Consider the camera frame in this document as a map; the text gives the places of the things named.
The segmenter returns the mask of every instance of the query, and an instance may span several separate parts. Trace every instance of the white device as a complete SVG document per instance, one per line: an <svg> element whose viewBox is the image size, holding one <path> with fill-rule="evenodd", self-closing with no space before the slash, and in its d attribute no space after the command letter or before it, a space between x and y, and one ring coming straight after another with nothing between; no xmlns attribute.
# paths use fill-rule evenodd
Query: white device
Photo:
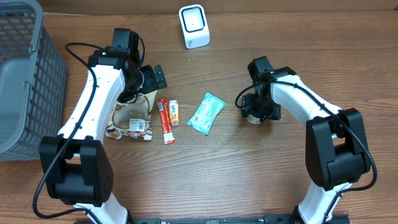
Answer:
<svg viewBox="0 0 398 224"><path fill-rule="evenodd" d="M185 6L178 13L180 16L185 46L188 49L202 47L210 43L209 27L205 10L199 4Z"/></svg>

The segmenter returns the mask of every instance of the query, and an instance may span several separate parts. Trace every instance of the crumpled wrapper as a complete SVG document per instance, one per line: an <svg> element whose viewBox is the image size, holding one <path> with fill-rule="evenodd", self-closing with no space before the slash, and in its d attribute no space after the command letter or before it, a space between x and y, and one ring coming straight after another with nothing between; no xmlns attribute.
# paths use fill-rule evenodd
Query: crumpled wrapper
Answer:
<svg viewBox="0 0 398 224"><path fill-rule="evenodd" d="M123 136L129 136L136 139L151 140L152 125L150 123L151 111L157 90L146 95L140 94L135 103L116 102L108 124L106 125L105 135L115 139L121 139ZM141 119L143 129L136 131L132 129L131 121Z"/></svg>

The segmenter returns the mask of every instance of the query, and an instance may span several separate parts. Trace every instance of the barcode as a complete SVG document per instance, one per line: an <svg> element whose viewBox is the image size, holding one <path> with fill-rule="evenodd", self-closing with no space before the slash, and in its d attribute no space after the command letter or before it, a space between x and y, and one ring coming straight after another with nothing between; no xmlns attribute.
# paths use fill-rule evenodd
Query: barcode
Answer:
<svg viewBox="0 0 398 224"><path fill-rule="evenodd" d="M162 104L162 102L158 102L158 103L157 103L157 107L159 108L159 111L162 111L162 110L163 110L163 104Z"/></svg>
<svg viewBox="0 0 398 224"><path fill-rule="evenodd" d="M145 121L143 119L130 119L129 131L145 131Z"/></svg>

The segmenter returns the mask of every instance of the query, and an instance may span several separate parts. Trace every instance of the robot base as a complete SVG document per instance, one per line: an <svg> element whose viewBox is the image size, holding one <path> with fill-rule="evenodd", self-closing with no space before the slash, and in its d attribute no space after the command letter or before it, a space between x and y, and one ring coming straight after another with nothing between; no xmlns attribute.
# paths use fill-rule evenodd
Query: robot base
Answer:
<svg viewBox="0 0 398 224"><path fill-rule="evenodd" d="M202 218L161 220L159 218L133 219L131 224L300 224L289 222L292 215L265 215L264 217ZM327 224L350 224L348 215L334 215Z"/></svg>

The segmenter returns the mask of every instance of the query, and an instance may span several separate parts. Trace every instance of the snack bag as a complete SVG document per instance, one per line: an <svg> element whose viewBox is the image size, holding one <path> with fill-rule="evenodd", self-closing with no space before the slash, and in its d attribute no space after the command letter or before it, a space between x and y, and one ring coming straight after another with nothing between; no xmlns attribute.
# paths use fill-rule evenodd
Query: snack bag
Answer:
<svg viewBox="0 0 398 224"><path fill-rule="evenodd" d="M225 102L219 98L213 96L210 93L206 93L203 101L201 102L197 112L188 121L188 125L192 125L193 128L204 134L209 134L211 125L214 120L221 113L225 107Z"/></svg>
<svg viewBox="0 0 398 224"><path fill-rule="evenodd" d="M159 108L160 120L162 121L164 144L175 143L175 139L174 139L173 133L172 133L172 126L170 124L167 100L166 99L158 100L157 107Z"/></svg>
<svg viewBox="0 0 398 224"><path fill-rule="evenodd" d="M180 118L179 118L179 111L180 108L178 106L177 100L170 100L169 102L169 115L170 115L170 122L172 127L180 126Z"/></svg>
<svg viewBox="0 0 398 224"><path fill-rule="evenodd" d="M154 105L156 93L157 91L146 95L140 94L135 103L116 102L106 125L105 135L116 139L129 136L136 139L151 140L150 111Z"/></svg>

